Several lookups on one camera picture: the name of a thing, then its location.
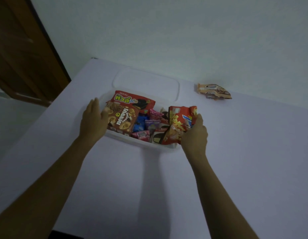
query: person's left hand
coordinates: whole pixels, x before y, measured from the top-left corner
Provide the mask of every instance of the person's left hand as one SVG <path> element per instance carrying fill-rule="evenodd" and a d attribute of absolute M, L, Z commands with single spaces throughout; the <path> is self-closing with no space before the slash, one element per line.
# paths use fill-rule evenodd
<path fill-rule="evenodd" d="M 97 98 L 91 100 L 83 113 L 79 138 L 94 145 L 106 132 L 108 112 L 107 107 L 102 112 L 100 111 Z"/>

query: brown door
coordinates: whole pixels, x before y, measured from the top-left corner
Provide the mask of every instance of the brown door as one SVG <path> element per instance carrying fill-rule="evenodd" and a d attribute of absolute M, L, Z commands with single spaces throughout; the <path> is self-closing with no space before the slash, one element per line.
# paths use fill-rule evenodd
<path fill-rule="evenodd" d="M 44 106 L 70 79 L 29 0 L 0 0 L 0 88 Z"/>

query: brown box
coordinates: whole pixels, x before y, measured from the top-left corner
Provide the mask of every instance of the brown box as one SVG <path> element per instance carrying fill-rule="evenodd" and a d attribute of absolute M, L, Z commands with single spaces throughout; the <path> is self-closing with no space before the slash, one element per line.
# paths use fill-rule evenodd
<path fill-rule="evenodd" d="M 129 136 L 132 133 L 139 111 L 131 106 L 108 101 L 109 111 L 108 129 Z"/>

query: white plastic container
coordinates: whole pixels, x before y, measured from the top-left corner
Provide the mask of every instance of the white plastic container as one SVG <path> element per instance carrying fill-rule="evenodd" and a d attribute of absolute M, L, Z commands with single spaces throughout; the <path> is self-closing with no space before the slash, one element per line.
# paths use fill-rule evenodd
<path fill-rule="evenodd" d="M 159 97 L 147 95 L 147 94 L 144 94 L 144 93 L 141 93 L 141 92 L 138 92 L 138 91 L 133 91 L 133 90 L 130 90 L 130 89 L 115 88 L 115 89 L 107 92 L 106 94 L 104 94 L 100 97 L 100 107 L 101 107 L 101 109 L 103 109 L 105 107 L 106 102 L 108 100 L 112 99 L 116 90 L 121 90 L 121 91 L 124 91 L 124 92 L 127 92 L 127 93 L 135 94 L 135 95 L 138 95 L 138 96 L 144 96 L 144 97 L 147 97 L 149 99 L 155 100 L 156 103 L 155 103 L 155 106 L 154 106 L 154 110 L 156 110 L 156 111 L 159 111 L 162 107 L 164 107 L 165 109 L 168 109 L 169 106 L 172 106 L 172 105 L 177 106 L 177 104 L 175 102 L 164 100 L 164 99 L 159 98 Z M 126 135 L 123 135 L 123 134 L 120 134 L 118 132 L 111 131 L 111 130 L 106 130 L 105 136 L 108 136 L 110 138 L 114 138 L 116 140 L 120 140 L 122 142 L 129 143 L 129 144 L 132 144 L 134 146 L 141 147 L 141 148 L 156 149 L 156 150 L 160 150 L 162 152 L 174 152 L 174 151 L 176 151 L 177 149 L 180 148 L 180 145 L 177 144 L 177 143 L 173 143 L 173 144 L 170 144 L 170 145 L 155 144 L 155 143 L 150 143 L 150 142 L 138 140 L 136 138 L 132 138 L 132 137 L 129 137 L 129 136 L 126 136 Z"/>

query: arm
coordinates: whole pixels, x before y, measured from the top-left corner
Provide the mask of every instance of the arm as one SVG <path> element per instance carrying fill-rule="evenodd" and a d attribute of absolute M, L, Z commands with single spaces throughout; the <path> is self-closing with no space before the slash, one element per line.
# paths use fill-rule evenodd
<path fill-rule="evenodd" d="M 93 145 L 105 134 L 108 110 L 91 100 L 80 135 L 68 150 L 0 214 L 0 238 L 48 238 Z"/>
<path fill-rule="evenodd" d="M 193 128 L 183 135 L 181 145 L 196 178 L 211 237 L 258 239 L 208 163 L 205 155 L 207 136 L 207 129 L 199 114 Z"/>

